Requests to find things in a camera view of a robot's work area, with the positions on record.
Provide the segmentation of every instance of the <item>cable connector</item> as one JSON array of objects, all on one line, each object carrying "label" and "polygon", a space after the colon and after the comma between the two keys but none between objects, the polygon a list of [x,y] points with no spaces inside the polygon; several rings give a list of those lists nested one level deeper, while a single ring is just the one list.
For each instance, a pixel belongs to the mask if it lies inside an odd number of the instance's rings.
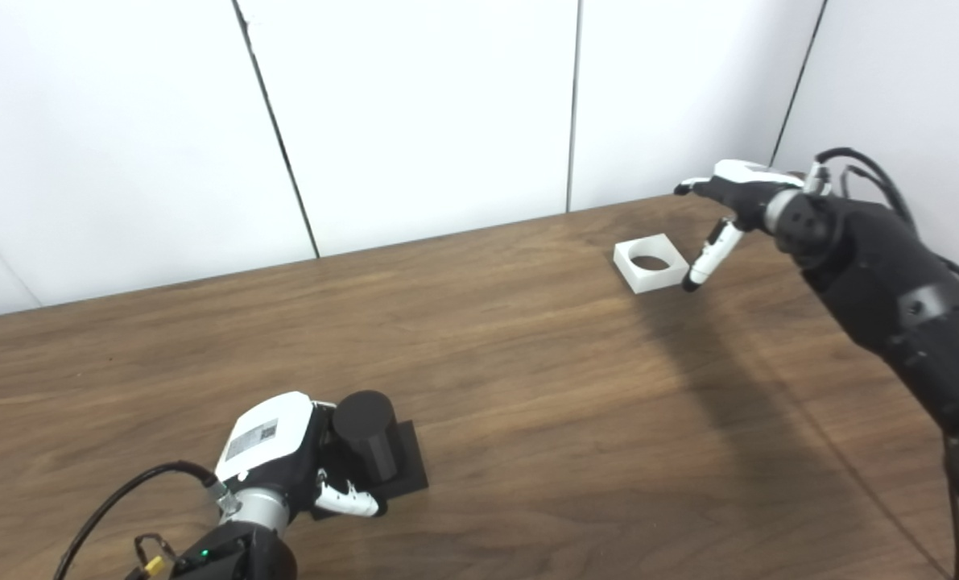
[{"label": "cable connector", "polygon": [[125,580],[148,580],[154,576],[163,572],[163,569],[166,568],[166,562],[162,557],[155,557],[151,561],[147,562],[147,565],[136,566],[132,569],[132,572],[129,572],[128,576],[125,576]]},{"label": "cable connector", "polygon": [[808,175],[804,176],[804,187],[802,193],[814,194],[819,188],[819,169],[822,163],[812,162],[812,167],[808,170]]},{"label": "cable connector", "polygon": [[221,481],[215,481],[213,485],[207,488],[207,492],[210,493],[211,499],[214,499],[214,503],[217,503],[217,506],[221,509],[222,516],[231,516],[243,507],[243,504],[239,503],[239,499],[236,499],[236,496],[232,495],[232,491],[229,491],[229,488],[225,487],[225,484]]}]

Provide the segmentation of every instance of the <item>yellow connector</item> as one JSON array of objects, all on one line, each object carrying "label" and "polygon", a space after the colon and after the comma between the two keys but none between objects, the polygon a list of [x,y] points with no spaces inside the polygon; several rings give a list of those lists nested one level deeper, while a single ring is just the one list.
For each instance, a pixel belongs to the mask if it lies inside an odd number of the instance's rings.
[{"label": "yellow connector", "polygon": [[148,578],[152,578],[160,574],[163,568],[165,568],[165,561],[163,561],[162,557],[155,557],[154,559],[151,559],[151,561],[147,562],[147,565],[143,567],[143,569],[147,571]]}]

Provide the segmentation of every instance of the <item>white robotic hand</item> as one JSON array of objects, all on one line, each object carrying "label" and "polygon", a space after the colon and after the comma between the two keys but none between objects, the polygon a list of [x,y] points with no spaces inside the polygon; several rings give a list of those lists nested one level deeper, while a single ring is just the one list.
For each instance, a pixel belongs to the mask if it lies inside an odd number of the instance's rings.
[{"label": "white robotic hand", "polygon": [[321,447],[332,436],[334,407],[294,391],[237,419],[214,470],[238,502],[222,513],[222,524],[250,522],[281,536],[296,514],[314,507],[365,517],[386,513],[386,502],[358,491],[343,466],[324,465]]},{"label": "white robotic hand", "polygon": [[777,192],[793,194],[803,188],[804,182],[798,177],[738,159],[719,161],[711,177],[692,177],[678,184],[674,190],[677,195],[693,192],[737,210],[736,216],[723,217],[715,224],[683,279],[683,289],[697,290],[744,238],[744,232],[767,229],[767,207]]}]

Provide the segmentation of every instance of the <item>black cylinder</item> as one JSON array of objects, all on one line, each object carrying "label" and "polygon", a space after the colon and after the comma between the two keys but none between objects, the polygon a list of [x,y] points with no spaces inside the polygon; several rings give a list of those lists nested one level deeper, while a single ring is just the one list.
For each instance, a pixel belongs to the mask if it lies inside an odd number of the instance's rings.
[{"label": "black cylinder", "polygon": [[359,391],[336,405],[333,429],[364,466],[372,484],[397,477],[404,466],[404,444],[390,399],[378,391]]}]

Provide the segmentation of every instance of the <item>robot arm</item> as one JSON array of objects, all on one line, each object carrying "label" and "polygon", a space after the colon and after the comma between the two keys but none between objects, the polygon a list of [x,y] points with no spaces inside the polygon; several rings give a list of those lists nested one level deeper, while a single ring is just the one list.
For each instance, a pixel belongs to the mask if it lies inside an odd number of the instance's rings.
[{"label": "robot arm", "polygon": [[358,491],[347,469],[322,447],[334,405],[288,392],[237,419],[214,473],[234,495],[221,521],[177,559],[183,580],[292,580],[296,559],[283,543],[296,514],[322,510],[377,517],[386,503]]},{"label": "robot arm", "polygon": [[772,235],[791,254],[848,337],[880,356],[945,433],[946,470],[959,494],[959,275],[911,221],[877,203],[806,191],[821,185],[723,161],[711,179],[685,181],[676,193],[726,205],[734,224]]}]

